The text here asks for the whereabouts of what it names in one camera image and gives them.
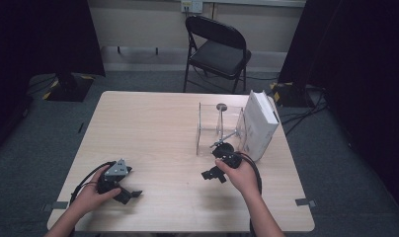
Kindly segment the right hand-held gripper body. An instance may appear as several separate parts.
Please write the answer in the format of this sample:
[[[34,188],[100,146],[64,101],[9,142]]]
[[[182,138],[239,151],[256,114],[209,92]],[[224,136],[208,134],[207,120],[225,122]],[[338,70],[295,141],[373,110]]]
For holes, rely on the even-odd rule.
[[[221,159],[230,168],[237,169],[242,162],[242,157],[235,152],[234,147],[230,143],[226,142],[226,139],[230,138],[232,135],[234,135],[234,132],[226,136],[221,136],[215,141],[211,145],[213,149],[211,154],[216,159]]]

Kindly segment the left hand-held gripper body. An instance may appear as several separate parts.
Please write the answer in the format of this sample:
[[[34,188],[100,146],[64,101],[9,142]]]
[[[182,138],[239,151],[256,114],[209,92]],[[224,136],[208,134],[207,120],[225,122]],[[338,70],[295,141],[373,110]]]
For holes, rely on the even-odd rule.
[[[127,167],[123,159],[112,162],[98,180],[98,192],[103,194],[120,188],[121,192],[127,195],[128,191],[120,186],[120,181],[127,176],[130,170],[131,167]]]

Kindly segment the clear acrylic book holder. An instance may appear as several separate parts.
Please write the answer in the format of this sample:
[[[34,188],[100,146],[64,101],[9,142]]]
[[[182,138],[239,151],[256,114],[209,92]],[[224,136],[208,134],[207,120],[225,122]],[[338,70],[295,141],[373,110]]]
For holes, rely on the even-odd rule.
[[[217,105],[199,104],[198,156],[208,156],[213,150],[211,145],[221,136],[229,135],[232,132],[234,132],[234,135],[226,139],[226,142],[230,143],[235,151],[245,153],[243,145],[246,128],[243,107],[228,106],[223,103]]]

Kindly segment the white box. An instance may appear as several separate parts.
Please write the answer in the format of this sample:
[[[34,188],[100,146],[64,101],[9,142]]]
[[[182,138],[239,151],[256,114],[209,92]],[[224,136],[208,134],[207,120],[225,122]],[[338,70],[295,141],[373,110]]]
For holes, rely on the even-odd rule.
[[[245,110],[246,128],[243,150],[253,161],[260,160],[279,126],[273,100],[266,92],[251,91]]]

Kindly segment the person's right hand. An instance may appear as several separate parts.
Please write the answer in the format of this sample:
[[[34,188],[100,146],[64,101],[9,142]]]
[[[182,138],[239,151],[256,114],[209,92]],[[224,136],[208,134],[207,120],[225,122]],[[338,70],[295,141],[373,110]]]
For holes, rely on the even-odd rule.
[[[216,159],[215,164],[228,176],[232,185],[244,198],[258,197],[260,195],[255,172],[245,159],[242,160],[236,169],[229,167],[221,159]]]

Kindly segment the person's left hand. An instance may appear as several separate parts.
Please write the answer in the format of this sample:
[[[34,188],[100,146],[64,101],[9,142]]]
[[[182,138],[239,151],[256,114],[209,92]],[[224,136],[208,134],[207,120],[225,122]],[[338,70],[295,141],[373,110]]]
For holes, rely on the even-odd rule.
[[[120,188],[115,188],[103,194],[98,193],[98,181],[101,175],[108,169],[108,166],[100,168],[93,175],[90,182],[83,187],[75,201],[70,205],[70,209],[73,213],[82,217],[86,213],[97,208],[106,200],[116,197],[121,192]]]

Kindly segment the grey tape strip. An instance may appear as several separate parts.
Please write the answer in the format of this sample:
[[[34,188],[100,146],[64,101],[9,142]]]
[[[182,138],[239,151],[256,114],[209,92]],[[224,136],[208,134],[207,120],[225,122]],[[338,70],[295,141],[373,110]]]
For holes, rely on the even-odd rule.
[[[316,201],[308,198],[298,198],[295,203],[297,206],[308,205],[310,208],[316,206]]]
[[[66,209],[68,206],[68,202],[67,201],[54,201],[52,203],[46,203],[43,207],[42,207],[42,211],[48,212],[48,211],[52,211],[54,209]]]

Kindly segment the black stand base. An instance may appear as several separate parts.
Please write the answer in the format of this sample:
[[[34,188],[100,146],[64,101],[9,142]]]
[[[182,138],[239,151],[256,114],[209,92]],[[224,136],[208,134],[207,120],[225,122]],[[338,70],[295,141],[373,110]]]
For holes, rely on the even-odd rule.
[[[271,90],[279,107],[314,108],[315,103],[310,98],[305,85],[296,83],[273,83]]]
[[[94,80],[89,75],[56,73],[54,82],[42,98],[57,102],[83,102]]]

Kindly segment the black folding chair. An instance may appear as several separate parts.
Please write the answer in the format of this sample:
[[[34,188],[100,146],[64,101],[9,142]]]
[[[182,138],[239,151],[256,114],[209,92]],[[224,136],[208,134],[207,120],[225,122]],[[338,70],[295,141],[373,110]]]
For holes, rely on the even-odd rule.
[[[191,66],[232,80],[232,94],[236,92],[239,81],[246,89],[246,68],[252,52],[247,48],[243,35],[232,26],[204,16],[189,16],[185,26],[189,49],[183,91],[186,91],[188,83],[198,84],[189,79]]]

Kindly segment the black curtain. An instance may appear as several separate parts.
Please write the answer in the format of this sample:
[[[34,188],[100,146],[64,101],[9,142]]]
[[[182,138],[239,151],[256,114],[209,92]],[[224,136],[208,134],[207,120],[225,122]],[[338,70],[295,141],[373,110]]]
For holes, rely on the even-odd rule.
[[[0,0],[0,145],[51,73],[105,74],[88,0]]]
[[[399,206],[399,0],[306,0],[279,79],[325,90]]]

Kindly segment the white wall outlet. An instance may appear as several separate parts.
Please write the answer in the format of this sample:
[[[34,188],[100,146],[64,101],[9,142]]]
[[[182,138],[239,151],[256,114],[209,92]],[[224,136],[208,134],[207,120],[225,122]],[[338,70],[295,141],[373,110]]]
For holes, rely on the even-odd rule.
[[[181,0],[181,11],[183,13],[201,14],[203,2],[200,0]]]

